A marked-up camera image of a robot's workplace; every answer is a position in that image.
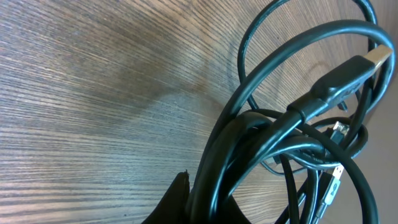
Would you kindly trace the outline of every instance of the metal usb connector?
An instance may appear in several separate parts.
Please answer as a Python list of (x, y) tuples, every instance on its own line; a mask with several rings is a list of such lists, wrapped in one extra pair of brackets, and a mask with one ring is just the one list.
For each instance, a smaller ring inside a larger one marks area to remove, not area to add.
[(392, 49), (384, 45), (379, 45), (377, 48), (369, 51), (364, 58), (374, 63), (373, 73), (376, 72), (380, 66), (387, 60), (392, 54)]
[[(349, 126), (341, 122), (336, 122), (333, 127), (334, 134), (342, 134), (344, 136), (347, 134), (348, 130)], [(333, 199), (335, 199), (337, 190), (341, 183), (340, 178), (343, 174), (343, 171), (344, 167), (342, 165), (339, 165), (336, 166), (333, 170), (328, 170), (322, 174), (320, 184), (323, 184), (327, 187), (320, 190), (320, 193), (324, 192), (324, 194), (323, 196), (321, 196), (322, 199), (317, 206), (317, 210), (315, 211), (315, 216), (312, 220), (312, 224), (317, 224), (319, 222), (323, 214), (325, 214), (327, 207), (331, 205)]]

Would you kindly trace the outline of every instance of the cable strain relief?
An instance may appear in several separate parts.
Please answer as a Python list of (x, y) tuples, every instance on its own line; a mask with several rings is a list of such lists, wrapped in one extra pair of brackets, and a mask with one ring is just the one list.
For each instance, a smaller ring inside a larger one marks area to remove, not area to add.
[(328, 104), (308, 92), (288, 105), (287, 110), (298, 112), (302, 117), (303, 123), (306, 123), (314, 116), (319, 116), (326, 112)]

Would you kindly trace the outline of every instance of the wooden table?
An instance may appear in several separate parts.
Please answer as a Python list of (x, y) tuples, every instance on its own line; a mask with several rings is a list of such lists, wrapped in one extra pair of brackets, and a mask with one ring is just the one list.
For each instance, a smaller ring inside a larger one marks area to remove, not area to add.
[[(187, 169), (192, 185), (239, 85), (241, 37), (269, 1), (2, 1), (0, 223), (140, 223), (178, 172)], [(397, 3), (375, 8), (398, 37)], [(363, 16), (351, 1), (282, 6), (250, 43), (247, 70), (336, 19)], [(312, 44), (255, 96), (283, 111), (318, 77), (365, 52), (366, 39), (353, 35)], [(235, 197), (252, 222), (272, 223), (287, 205), (285, 180), (258, 166)]]

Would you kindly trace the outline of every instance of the cable bundle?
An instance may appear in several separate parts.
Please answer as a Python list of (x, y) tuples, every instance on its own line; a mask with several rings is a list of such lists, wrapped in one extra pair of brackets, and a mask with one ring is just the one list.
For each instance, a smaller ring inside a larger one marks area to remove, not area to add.
[[(369, 51), (379, 44), (394, 50), (392, 40), (376, 25), (376, 16), (370, 2), (356, 0), (354, 2), (361, 8), (367, 22), (342, 20), (307, 30), (280, 46), (246, 76), (244, 58), (251, 37), (260, 23), (287, 1), (274, 0), (266, 6), (251, 23), (239, 46), (238, 73), (241, 84), (223, 109), (203, 152), (195, 185), (185, 206), (189, 223), (220, 222), (220, 213), (227, 209), (233, 200), (232, 193), (245, 176), (256, 165), (275, 156), (279, 156), (282, 163), (289, 198), (289, 207), (277, 223), (285, 223), (289, 219), (291, 223), (313, 223), (320, 185), (319, 175), (323, 170), (340, 165), (347, 170), (358, 191), (363, 223), (378, 223), (373, 193), (352, 158), (360, 153), (368, 140), (368, 132), (362, 122), (366, 113), (374, 108), (386, 91), (394, 70), (395, 53), (382, 65), (377, 81), (373, 75), (361, 82), (362, 92), (359, 92), (359, 86), (355, 86), (355, 90), (352, 87), (359, 83), (359, 78), (355, 79), (356, 83), (342, 87), (344, 91), (348, 88), (350, 91), (354, 90), (350, 94), (355, 93), (358, 99), (356, 112), (349, 118), (328, 118), (313, 125), (306, 123), (312, 117), (336, 106), (335, 101), (339, 100), (331, 95), (327, 95), (326, 100), (320, 100), (323, 90), (319, 86), (315, 87), (316, 90), (312, 89), (311, 94), (304, 95), (289, 105), (285, 113), (259, 109), (251, 95), (278, 65), (318, 40), (337, 34), (365, 35), (369, 38)], [(245, 101), (248, 101), (251, 110), (238, 115)], [(349, 125), (349, 131), (339, 144), (318, 131), (319, 128), (333, 125), (337, 121)], [(307, 180), (298, 192), (289, 159), (298, 162), (308, 172)], [(299, 200), (303, 197), (305, 204), (299, 217)]]

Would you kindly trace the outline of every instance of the usb connector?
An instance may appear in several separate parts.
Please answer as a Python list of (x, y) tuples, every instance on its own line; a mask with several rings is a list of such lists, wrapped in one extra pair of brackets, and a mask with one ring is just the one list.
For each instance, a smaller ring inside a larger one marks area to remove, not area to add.
[(391, 53), (389, 47), (380, 45), (365, 56), (350, 58), (318, 79), (308, 93), (288, 105), (287, 109), (299, 112), (303, 122), (325, 113), (354, 94)]
[[(338, 136), (345, 136), (349, 130), (349, 126), (341, 122), (336, 122), (333, 127), (333, 133), (331, 134), (331, 140), (339, 144), (343, 138)], [(317, 209), (315, 210), (315, 216), (312, 220), (312, 224), (317, 224), (325, 214), (326, 209), (333, 202), (336, 197), (338, 188), (340, 186), (340, 178), (343, 174), (343, 165), (336, 166), (333, 170), (327, 170), (323, 172), (319, 181), (319, 198)]]

